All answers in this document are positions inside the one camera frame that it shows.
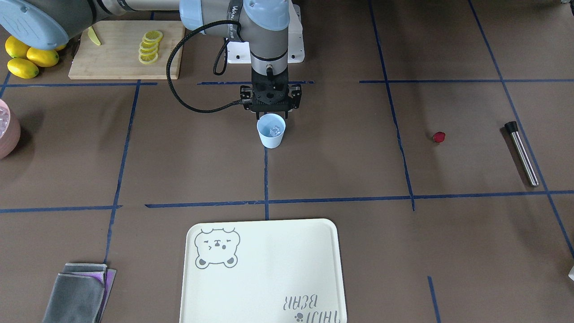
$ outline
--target black cable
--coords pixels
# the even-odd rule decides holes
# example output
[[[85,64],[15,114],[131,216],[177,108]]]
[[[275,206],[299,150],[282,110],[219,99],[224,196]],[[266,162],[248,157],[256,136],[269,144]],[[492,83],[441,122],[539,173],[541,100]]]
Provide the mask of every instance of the black cable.
[[[223,46],[221,46],[219,54],[217,54],[217,58],[215,59],[214,74],[217,76],[222,76],[225,73],[225,70],[227,69],[227,44],[229,44],[229,42],[230,42],[229,39],[223,40]],[[221,54],[223,54],[223,51],[225,51],[225,58],[223,59],[223,68],[221,72],[217,72],[217,65],[219,64],[219,60],[221,59]]]
[[[94,4],[94,2],[92,0],[88,0],[88,5],[90,6],[90,9],[92,10],[92,24],[90,26],[92,26],[93,24],[96,23],[96,5]]]
[[[191,33],[185,35],[185,37],[183,37],[183,39],[177,43],[177,45],[175,46],[175,48],[172,50],[172,53],[169,55],[168,58],[168,63],[165,69],[165,73],[168,77],[168,85],[169,85],[169,89],[172,91],[173,96],[176,97],[177,101],[179,103],[181,103],[181,105],[185,106],[187,109],[194,111],[194,112],[198,112],[198,113],[213,113],[213,112],[218,112],[224,109],[227,109],[230,106],[234,106],[234,105],[240,105],[241,104],[241,100],[237,100],[237,101],[233,101],[230,102],[222,107],[219,107],[217,109],[211,109],[211,110],[200,110],[200,109],[196,109],[194,107],[192,107],[191,105],[185,103],[179,95],[177,95],[176,89],[173,87],[173,82],[172,82],[172,77],[170,75],[169,70],[171,69],[172,66],[172,62],[173,62],[173,58],[175,57],[177,51],[180,50],[180,48],[189,40],[191,39],[191,37],[199,34],[200,32],[209,29],[211,27],[215,27],[215,26],[219,26],[219,25],[229,25],[229,24],[233,24],[237,26],[237,34],[239,34],[239,31],[241,30],[241,24],[238,23],[237,21],[234,20],[220,20],[220,21],[214,21],[214,22],[210,22],[207,25],[203,25],[195,30],[192,30]]]

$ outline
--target plastic cup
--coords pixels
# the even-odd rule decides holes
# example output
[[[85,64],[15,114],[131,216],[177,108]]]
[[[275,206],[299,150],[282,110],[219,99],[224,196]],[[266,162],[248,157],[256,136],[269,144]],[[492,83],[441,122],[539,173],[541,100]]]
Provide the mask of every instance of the plastic cup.
[[[279,136],[272,137],[270,132],[275,126],[279,127],[281,133]],[[283,139],[283,134],[285,133],[285,120],[283,120],[283,118],[278,114],[264,114],[257,121],[257,131],[259,132],[259,138],[261,139],[263,146],[267,148],[275,148],[281,144],[281,139]]]

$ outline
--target metal tube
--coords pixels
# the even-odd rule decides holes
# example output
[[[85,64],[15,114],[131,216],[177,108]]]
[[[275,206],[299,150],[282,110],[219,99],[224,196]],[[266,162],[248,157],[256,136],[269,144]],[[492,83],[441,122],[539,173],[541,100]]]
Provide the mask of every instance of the metal tube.
[[[524,149],[524,145],[522,144],[522,140],[520,139],[520,134],[518,134],[518,126],[516,121],[509,122],[505,125],[506,130],[512,137],[512,142],[514,143],[514,147],[518,151],[518,156],[520,157],[520,162],[526,172],[526,177],[528,177],[528,181],[532,187],[538,186],[538,179],[536,178],[536,173],[532,168],[532,164],[530,163],[530,158],[526,153],[526,149]]]

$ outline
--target wooden cutting board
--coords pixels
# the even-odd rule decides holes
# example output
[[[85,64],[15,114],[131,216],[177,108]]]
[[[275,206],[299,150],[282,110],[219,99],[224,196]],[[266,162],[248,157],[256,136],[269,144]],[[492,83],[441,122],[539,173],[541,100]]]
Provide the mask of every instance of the wooden cutting board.
[[[173,48],[184,37],[181,21],[100,21],[94,25],[100,46],[82,33],[80,47],[73,58],[68,74],[70,79],[167,79],[165,66]],[[149,65],[139,62],[138,50],[143,36],[149,30],[164,34],[158,50],[158,60]],[[170,69],[172,79],[177,79],[181,63],[181,51],[173,58]]]

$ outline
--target lemon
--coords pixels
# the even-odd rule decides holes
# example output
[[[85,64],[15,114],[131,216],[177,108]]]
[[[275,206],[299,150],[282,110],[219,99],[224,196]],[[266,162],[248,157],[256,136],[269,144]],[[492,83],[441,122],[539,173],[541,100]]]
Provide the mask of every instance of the lemon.
[[[164,33],[160,32],[159,30],[150,30],[145,33],[143,37],[143,41],[148,43],[158,43],[164,36]]]
[[[45,50],[37,49],[37,48],[33,48],[33,47],[30,47],[30,49],[28,49],[28,53],[26,54],[26,57],[32,63],[34,63],[40,67],[54,66],[60,60],[60,56],[53,49],[51,49],[49,51],[45,51]]]
[[[150,44],[150,43],[146,43],[146,42],[144,42],[144,41],[142,41],[142,42],[139,44],[139,48],[140,48],[141,50],[146,50],[146,51],[150,51],[150,50],[152,50],[152,49],[154,49],[154,48],[157,48],[158,46],[159,46],[158,43],[151,43],[151,44]]]
[[[66,48],[66,45],[67,45],[67,44],[58,46],[58,47],[54,48],[54,50],[55,50],[56,52],[59,52],[59,51],[61,51],[62,49]]]
[[[38,75],[38,67],[31,61],[23,58],[12,58],[8,61],[8,70],[19,78],[31,79]]]
[[[154,49],[139,49],[139,54],[141,56],[150,56],[157,53],[157,47],[155,47]]]
[[[159,57],[160,56],[157,53],[155,53],[153,55],[145,55],[145,56],[140,55],[139,56],[139,62],[142,64],[152,64],[152,63],[155,63]]]
[[[14,36],[8,37],[8,39],[6,40],[6,44],[4,44],[4,47],[6,47],[6,52],[8,53],[8,55],[10,55],[13,58],[18,57],[25,58],[28,49],[30,49],[30,46],[19,41]]]

